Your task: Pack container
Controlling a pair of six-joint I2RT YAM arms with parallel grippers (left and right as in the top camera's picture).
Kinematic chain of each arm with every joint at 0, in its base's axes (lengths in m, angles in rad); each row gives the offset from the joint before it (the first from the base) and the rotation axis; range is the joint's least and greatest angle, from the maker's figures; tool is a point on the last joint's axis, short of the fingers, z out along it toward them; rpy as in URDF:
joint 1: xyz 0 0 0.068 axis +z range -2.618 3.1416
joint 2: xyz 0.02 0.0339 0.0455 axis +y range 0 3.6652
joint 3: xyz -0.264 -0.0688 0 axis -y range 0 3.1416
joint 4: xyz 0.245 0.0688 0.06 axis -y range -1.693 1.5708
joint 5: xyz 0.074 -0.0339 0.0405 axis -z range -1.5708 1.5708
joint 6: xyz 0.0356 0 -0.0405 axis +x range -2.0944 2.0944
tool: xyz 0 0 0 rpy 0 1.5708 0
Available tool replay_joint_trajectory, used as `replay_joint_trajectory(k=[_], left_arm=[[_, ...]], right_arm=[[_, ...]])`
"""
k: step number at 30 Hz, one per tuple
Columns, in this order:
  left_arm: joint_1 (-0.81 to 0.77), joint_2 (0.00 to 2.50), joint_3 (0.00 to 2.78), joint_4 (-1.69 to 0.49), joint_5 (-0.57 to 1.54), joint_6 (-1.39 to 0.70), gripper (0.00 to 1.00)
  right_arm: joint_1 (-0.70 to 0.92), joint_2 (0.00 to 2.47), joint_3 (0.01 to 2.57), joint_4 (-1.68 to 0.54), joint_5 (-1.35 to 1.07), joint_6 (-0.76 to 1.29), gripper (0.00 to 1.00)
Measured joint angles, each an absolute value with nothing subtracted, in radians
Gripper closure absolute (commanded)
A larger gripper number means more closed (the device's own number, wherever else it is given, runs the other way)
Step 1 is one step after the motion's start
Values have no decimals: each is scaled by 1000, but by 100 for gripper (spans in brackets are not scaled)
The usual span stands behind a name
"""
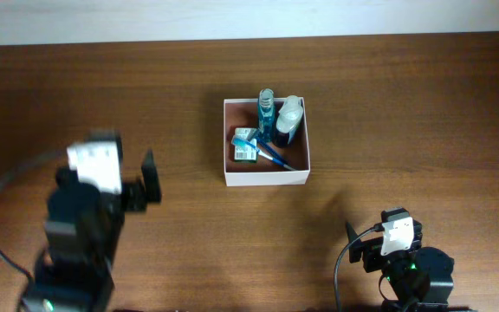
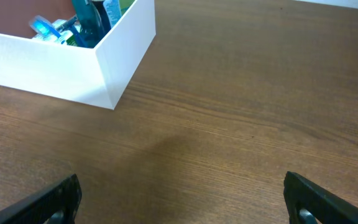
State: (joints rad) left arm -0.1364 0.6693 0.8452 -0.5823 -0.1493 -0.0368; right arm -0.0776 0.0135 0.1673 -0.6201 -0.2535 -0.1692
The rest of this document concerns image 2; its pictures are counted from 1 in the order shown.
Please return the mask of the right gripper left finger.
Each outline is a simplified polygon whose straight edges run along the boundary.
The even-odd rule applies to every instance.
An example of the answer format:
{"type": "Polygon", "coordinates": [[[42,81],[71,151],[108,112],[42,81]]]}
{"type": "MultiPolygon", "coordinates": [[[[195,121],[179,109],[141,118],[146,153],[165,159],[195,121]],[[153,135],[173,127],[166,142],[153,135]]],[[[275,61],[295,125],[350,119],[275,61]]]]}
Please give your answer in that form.
{"type": "Polygon", "coordinates": [[[0,224],[74,224],[82,198],[76,174],[49,185],[0,211],[0,224]]]}

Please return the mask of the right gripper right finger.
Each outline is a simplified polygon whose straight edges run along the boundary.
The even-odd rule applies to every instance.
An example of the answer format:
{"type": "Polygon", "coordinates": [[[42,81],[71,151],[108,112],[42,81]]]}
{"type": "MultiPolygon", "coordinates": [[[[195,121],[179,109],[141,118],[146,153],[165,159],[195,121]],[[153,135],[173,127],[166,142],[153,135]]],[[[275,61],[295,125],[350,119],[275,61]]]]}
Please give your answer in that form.
{"type": "Polygon", "coordinates": [[[357,207],[302,175],[288,171],[283,184],[290,224],[358,224],[357,207]]]}

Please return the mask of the teal mouthwash bottle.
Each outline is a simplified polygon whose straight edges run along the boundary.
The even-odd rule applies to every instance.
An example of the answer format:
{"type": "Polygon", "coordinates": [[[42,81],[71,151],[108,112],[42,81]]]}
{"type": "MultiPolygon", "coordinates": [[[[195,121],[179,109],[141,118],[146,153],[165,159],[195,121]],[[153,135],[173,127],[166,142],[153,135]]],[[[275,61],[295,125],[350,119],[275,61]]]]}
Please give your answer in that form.
{"type": "Polygon", "coordinates": [[[92,0],[72,0],[76,16],[81,24],[81,36],[87,48],[94,48],[104,37],[101,16],[92,0]]]}

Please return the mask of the blue disposable razor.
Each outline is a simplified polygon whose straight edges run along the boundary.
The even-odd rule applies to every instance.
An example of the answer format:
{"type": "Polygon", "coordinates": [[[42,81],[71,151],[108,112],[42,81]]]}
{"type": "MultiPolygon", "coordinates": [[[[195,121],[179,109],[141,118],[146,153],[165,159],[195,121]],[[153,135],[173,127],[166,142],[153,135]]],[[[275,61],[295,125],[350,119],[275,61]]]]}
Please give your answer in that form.
{"type": "Polygon", "coordinates": [[[67,45],[87,47],[84,38],[80,34],[82,28],[77,16],[73,16],[69,20],[58,19],[53,24],[66,39],[67,45]]]}

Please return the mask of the blue white toothbrush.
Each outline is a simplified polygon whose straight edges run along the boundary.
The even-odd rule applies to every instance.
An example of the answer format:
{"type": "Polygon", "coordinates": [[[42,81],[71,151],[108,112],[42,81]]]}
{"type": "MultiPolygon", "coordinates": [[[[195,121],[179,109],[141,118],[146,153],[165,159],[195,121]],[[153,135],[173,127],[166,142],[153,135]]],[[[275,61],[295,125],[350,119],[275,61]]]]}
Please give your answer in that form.
{"type": "Polygon", "coordinates": [[[57,31],[54,26],[42,16],[35,16],[30,22],[30,27],[36,31],[36,33],[42,35],[43,37],[48,37],[49,35],[54,35],[59,44],[66,45],[67,42],[64,37],[57,31]]]}

